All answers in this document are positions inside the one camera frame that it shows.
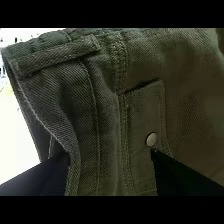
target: green denim fabric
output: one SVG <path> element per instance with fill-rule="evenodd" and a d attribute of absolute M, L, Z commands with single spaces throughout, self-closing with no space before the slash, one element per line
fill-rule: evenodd
<path fill-rule="evenodd" d="M 70 155 L 66 195 L 156 195 L 152 132 L 154 148 L 224 186 L 223 37 L 69 28 L 3 50 L 41 160 L 55 145 Z"/>

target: pocket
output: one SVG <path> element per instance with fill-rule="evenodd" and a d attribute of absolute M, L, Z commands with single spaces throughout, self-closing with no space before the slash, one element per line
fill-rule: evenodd
<path fill-rule="evenodd" d="M 125 94 L 129 171 L 136 195 L 156 191 L 153 162 L 147 137 L 155 133 L 156 148 L 171 155 L 166 139 L 165 89 L 162 81 Z"/>

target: black object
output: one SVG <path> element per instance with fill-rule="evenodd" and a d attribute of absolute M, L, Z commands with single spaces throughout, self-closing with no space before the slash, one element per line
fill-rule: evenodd
<path fill-rule="evenodd" d="M 63 196 L 68 165 L 68 154 L 61 152 L 0 185 L 0 196 Z"/>
<path fill-rule="evenodd" d="M 159 196 L 224 196 L 224 187 L 164 153 L 152 149 Z"/>

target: snap button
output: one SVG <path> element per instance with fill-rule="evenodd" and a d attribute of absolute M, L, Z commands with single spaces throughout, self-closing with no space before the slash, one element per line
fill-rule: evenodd
<path fill-rule="evenodd" d="M 157 134 L 156 133 L 151 133 L 146 139 L 146 144 L 149 147 L 152 147 L 153 145 L 155 145 L 156 142 L 157 142 Z"/>

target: silver rivet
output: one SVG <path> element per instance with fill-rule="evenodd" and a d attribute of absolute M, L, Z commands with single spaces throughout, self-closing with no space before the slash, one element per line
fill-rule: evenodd
<path fill-rule="evenodd" d="M 156 142 L 157 142 L 157 134 L 156 133 L 151 133 L 146 139 L 146 144 L 149 147 L 152 147 L 153 145 L 155 145 Z"/>

